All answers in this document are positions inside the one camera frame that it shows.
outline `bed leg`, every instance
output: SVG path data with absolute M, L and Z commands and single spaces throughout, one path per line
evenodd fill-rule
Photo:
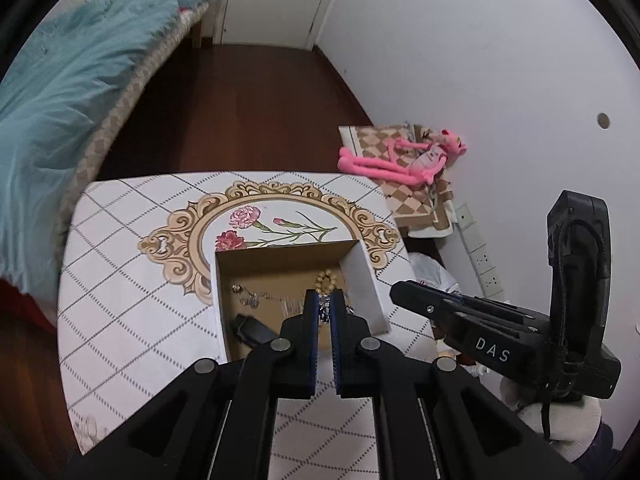
M 191 27 L 191 46 L 200 48 L 202 46 L 202 21 Z

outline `red fabric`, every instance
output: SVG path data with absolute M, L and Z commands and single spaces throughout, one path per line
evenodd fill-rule
M 21 294 L 17 288 L 9 285 L 5 280 L 0 280 L 0 310 L 26 319 L 49 333 L 56 333 L 56 329 L 41 313 L 34 299 Z

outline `bed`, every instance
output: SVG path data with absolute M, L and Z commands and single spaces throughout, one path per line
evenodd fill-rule
M 219 0 L 60 0 L 0 84 L 0 278 L 53 326 L 70 221 L 146 84 Z

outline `power strip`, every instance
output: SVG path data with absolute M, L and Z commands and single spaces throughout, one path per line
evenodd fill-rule
M 478 224 L 466 203 L 456 208 L 456 217 L 466 254 L 474 267 L 484 297 L 505 301 L 504 289 L 498 277 L 498 271 L 489 257 L 486 241 L 480 234 Z

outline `gloved hand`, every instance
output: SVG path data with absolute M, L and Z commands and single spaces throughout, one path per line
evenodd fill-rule
M 502 402 L 517 413 L 520 420 L 539 435 L 543 435 L 542 403 L 531 403 L 533 392 L 519 384 L 502 378 Z M 567 461 L 579 458 L 591 445 L 600 425 L 600 401 L 584 396 L 578 402 L 552 402 L 549 409 L 551 447 Z

